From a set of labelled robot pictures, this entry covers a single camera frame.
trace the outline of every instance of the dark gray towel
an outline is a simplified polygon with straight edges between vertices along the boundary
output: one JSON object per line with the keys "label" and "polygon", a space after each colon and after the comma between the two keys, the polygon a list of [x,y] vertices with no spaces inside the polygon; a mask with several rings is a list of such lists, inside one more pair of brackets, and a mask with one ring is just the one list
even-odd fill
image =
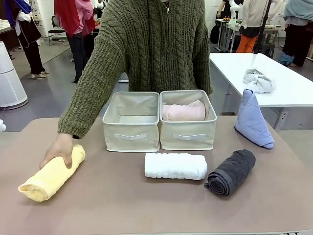
{"label": "dark gray towel", "polygon": [[255,156],[249,150],[237,150],[212,173],[206,188],[221,196],[231,195],[247,178],[255,165]]}

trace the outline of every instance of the cable knit sweater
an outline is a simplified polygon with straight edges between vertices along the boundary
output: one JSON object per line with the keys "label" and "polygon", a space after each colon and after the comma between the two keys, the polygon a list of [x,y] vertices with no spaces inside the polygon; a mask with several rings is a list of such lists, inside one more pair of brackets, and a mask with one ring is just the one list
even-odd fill
{"label": "cable knit sweater", "polygon": [[210,94],[204,0],[149,0],[149,14],[146,0],[110,0],[58,132],[82,138],[124,71],[130,91],[201,89]]}

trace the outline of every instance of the storage box handle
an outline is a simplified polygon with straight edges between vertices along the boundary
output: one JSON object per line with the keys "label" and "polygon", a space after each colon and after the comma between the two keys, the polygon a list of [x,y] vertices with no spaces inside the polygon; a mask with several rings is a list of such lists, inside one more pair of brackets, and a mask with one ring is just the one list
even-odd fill
{"label": "storage box handle", "polygon": [[183,141],[190,141],[190,140],[202,140],[205,139],[205,134],[193,135],[193,136],[182,136],[182,135],[173,135],[174,139],[180,139]]}
{"label": "storage box handle", "polygon": [[125,135],[114,134],[114,137],[116,139],[120,139],[120,140],[135,141],[135,140],[147,138],[148,135],[147,134],[140,134],[140,135],[136,135],[136,136],[125,136]]}

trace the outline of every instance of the beige storage box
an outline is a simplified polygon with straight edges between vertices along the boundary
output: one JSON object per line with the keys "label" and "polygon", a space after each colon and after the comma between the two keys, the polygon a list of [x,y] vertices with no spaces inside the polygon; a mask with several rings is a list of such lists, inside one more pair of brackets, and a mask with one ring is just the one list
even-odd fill
{"label": "beige storage box", "polygon": [[157,152],[159,104],[158,93],[115,93],[102,119],[107,150]]}
{"label": "beige storage box", "polygon": [[[164,121],[162,105],[188,105],[200,100],[205,105],[204,121]],[[216,114],[202,90],[168,91],[160,94],[160,142],[166,150],[211,150],[215,137]]]}

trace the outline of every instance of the orange pants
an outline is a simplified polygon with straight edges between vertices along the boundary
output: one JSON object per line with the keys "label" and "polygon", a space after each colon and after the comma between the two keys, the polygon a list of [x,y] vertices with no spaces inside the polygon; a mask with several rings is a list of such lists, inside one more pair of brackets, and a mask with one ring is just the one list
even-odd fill
{"label": "orange pants", "polygon": [[248,38],[244,35],[240,36],[240,44],[236,51],[236,53],[251,53],[253,51],[253,47],[255,41],[257,40],[258,36],[254,38]]}

